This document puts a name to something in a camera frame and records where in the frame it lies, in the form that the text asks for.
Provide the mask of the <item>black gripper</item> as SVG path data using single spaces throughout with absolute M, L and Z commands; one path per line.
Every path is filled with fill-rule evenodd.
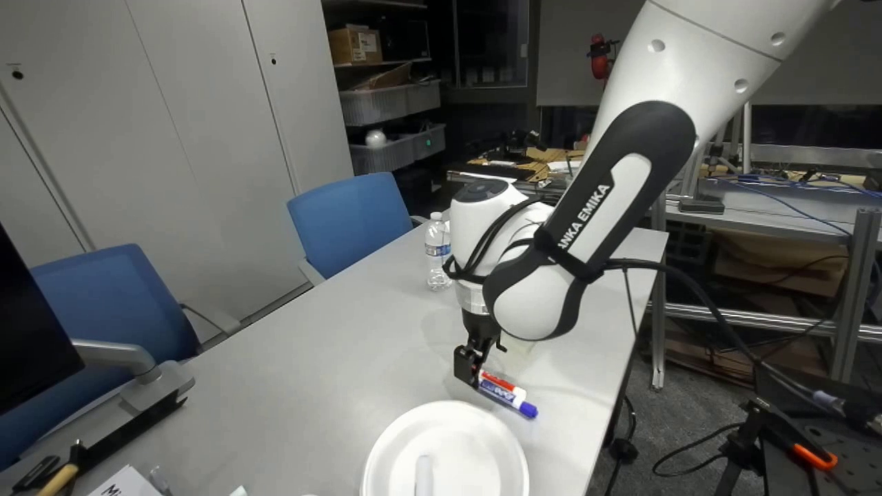
M 466 345 L 455 346 L 452 371 L 466 384 L 474 384 L 489 350 L 502 340 L 502 328 L 492 316 L 484 313 L 462 313 L 462 328 Z

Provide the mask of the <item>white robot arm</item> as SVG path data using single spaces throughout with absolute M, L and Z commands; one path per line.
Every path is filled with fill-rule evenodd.
M 513 178 L 472 178 L 452 196 L 447 271 L 466 328 L 455 376 L 476 384 L 507 339 L 569 333 L 640 215 L 837 1 L 645 0 L 562 196 L 542 201 Z

